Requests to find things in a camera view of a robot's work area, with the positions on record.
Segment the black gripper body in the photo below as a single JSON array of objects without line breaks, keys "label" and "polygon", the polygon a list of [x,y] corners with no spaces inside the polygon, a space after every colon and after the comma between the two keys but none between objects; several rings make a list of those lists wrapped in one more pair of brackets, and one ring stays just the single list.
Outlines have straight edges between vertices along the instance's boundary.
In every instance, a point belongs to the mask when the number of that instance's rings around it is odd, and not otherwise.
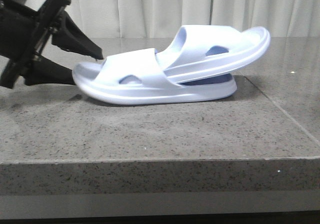
[{"label": "black gripper body", "polygon": [[13,88],[31,61],[40,61],[48,39],[57,31],[58,19],[71,0],[45,0],[38,10],[26,0],[0,0],[0,54],[8,58],[0,84]]}]

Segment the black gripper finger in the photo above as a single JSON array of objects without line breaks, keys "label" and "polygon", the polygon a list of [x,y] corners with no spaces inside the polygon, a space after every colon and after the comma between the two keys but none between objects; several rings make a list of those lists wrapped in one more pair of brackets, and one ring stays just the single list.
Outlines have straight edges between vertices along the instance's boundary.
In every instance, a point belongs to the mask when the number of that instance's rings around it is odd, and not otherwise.
[{"label": "black gripper finger", "polygon": [[50,83],[75,85],[72,70],[46,58],[31,61],[24,74],[24,84],[32,86]]},{"label": "black gripper finger", "polygon": [[51,43],[67,52],[74,52],[103,59],[102,49],[91,41],[73,22],[66,11],[58,19],[57,31],[52,34]]}]

